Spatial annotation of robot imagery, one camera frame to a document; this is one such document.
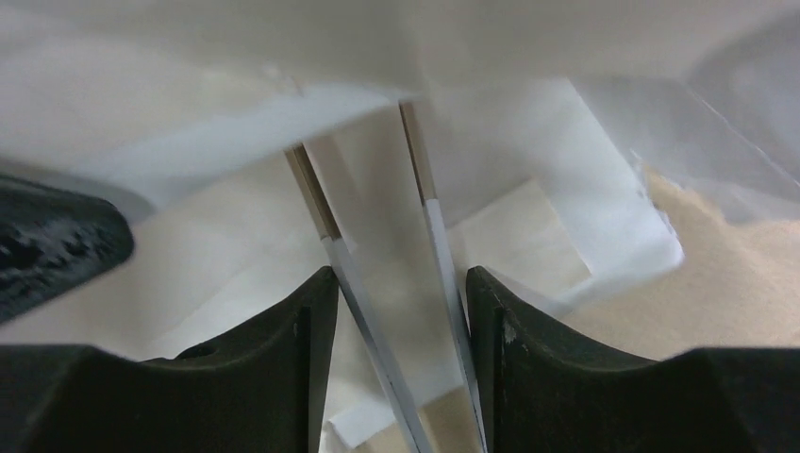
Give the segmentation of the metal tongs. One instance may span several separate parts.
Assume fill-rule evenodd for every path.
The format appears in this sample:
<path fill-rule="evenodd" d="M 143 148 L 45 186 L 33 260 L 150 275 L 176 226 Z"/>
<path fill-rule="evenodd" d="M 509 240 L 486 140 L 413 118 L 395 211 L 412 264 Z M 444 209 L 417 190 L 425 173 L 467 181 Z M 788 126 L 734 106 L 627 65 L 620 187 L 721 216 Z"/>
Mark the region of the metal tongs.
<path fill-rule="evenodd" d="M 437 279 L 442 285 L 443 308 L 447 313 L 451 328 L 451 339 L 458 360 L 458 369 L 471 405 L 476 438 L 481 451 L 486 451 L 488 448 L 475 375 L 475 362 L 470 348 L 467 315 L 461 302 L 456 267 L 447 238 L 427 149 L 413 103 L 402 102 L 399 104 L 398 110 L 422 212 L 425 216 L 425 226 L 436 265 Z M 375 310 L 368 290 L 369 283 L 378 282 L 381 289 L 389 291 L 393 305 L 397 306 L 400 302 L 409 301 L 413 297 L 417 283 L 409 275 L 392 277 L 386 272 L 362 273 L 347 246 L 342 229 L 330 207 L 324 186 L 318 178 L 307 148 L 303 144 L 299 144 L 287 151 L 285 156 L 303 194 L 309 214 L 330 259 L 330 264 L 340 282 L 345 302 L 365 343 L 381 390 L 392 409 L 408 449 L 412 452 L 430 452 L 433 449 L 432 443 L 423 427 L 414 393 L 392 351 L 392 343 L 382 328 L 378 312 Z"/>

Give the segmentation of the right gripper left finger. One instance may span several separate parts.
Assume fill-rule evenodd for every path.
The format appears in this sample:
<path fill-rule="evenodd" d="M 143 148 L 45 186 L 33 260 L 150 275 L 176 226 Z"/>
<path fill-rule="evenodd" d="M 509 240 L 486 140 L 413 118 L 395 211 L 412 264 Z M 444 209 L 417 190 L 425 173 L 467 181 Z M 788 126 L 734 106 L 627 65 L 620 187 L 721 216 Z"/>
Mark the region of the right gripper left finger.
<path fill-rule="evenodd" d="M 5 452 L 315 452 L 339 283 L 293 293 L 173 359 L 87 344 L 1 349 Z"/>

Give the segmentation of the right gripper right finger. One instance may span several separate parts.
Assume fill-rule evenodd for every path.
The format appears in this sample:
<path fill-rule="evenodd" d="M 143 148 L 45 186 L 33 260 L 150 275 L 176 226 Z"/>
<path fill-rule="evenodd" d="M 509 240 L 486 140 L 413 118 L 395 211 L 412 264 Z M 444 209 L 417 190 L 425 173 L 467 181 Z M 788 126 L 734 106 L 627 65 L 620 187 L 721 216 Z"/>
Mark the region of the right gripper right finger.
<path fill-rule="evenodd" d="M 701 347 L 652 361 L 466 276 L 491 452 L 795 452 L 799 352 Z"/>

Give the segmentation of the white blue paper bag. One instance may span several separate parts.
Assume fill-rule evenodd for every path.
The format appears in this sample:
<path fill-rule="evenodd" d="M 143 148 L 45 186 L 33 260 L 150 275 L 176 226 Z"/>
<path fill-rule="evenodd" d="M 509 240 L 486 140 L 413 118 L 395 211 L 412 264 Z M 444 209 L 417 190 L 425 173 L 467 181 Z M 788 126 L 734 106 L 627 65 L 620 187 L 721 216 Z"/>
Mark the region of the white blue paper bag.
<path fill-rule="evenodd" d="M 466 276 L 481 266 L 648 360 L 798 350 L 795 1 L 5 1 L 1 176 L 108 201 L 135 248 L 1 322 L 1 349 L 173 359 L 333 270 L 285 156 L 303 144 L 358 269 L 417 283 L 397 306 L 368 290 L 419 415 L 458 395 L 462 449 L 491 452 L 443 308 L 407 101 L 470 348 Z M 401 432 L 338 283 L 315 452 Z"/>

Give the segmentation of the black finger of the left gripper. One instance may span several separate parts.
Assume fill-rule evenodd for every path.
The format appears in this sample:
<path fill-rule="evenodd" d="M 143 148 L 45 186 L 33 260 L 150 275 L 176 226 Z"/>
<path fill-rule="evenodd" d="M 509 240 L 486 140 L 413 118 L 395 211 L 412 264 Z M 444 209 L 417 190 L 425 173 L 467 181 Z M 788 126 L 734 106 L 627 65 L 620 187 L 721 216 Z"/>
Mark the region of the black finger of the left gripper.
<path fill-rule="evenodd" d="M 135 242 L 108 201 L 1 176 L 1 322 L 128 260 Z"/>

